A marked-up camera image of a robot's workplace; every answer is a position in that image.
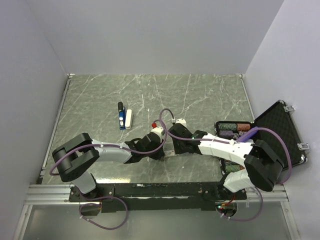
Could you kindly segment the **white stapler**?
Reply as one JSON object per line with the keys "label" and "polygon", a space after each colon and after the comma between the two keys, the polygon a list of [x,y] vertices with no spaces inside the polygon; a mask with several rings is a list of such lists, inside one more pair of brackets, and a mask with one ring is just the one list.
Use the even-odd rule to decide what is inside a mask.
{"label": "white stapler", "polygon": [[125,126],[125,128],[126,128],[127,130],[131,129],[131,127],[132,127],[132,121],[133,121],[133,112],[132,112],[131,109],[128,109],[128,110],[126,111],[125,124],[124,124],[124,126]]}

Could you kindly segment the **blue stapler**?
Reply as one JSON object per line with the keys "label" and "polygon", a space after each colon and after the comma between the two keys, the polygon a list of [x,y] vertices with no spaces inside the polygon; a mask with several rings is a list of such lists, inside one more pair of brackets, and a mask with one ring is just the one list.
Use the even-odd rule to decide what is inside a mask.
{"label": "blue stapler", "polygon": [[123,105],[122,101],[119,101],[117,104],[118,107],[118,122],[119,122],[119,129],[125,130],[125,121],[126,121],[126,109]]}

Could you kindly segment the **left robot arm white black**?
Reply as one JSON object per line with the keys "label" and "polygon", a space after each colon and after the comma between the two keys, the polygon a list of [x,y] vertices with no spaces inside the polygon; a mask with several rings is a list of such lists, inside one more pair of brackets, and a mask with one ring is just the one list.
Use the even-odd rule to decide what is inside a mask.
{"label": "left robot arm white black", "polygon": [[99,188],[89,168],[95,162],[133,164],[149,157],[160,160],[165,156],[163,145],[166,134],[162,127],[155,127],[143,138],[134,138],[121,143],[108,143],[92,139],[81,133],[52,152],[54,166],[49,174],[58,170],[62,182],[71,182],[87,200],[98,197]]}

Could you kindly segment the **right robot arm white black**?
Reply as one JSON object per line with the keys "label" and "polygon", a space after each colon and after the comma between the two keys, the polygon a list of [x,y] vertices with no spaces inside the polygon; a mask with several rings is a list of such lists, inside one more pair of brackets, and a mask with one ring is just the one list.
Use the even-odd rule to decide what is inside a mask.
{"label": "right robot arm white black", "polygon": [[236,163],[243,169],[224,176],[218,186],[223,199],[231,198],[239,190],[257,187],[271,192],[278,183],[284,162],[263,140],[236,142],[205,131],[191,133],[183,124],[175,123],[168,134],[172,137],[176,154],[213,156]]}

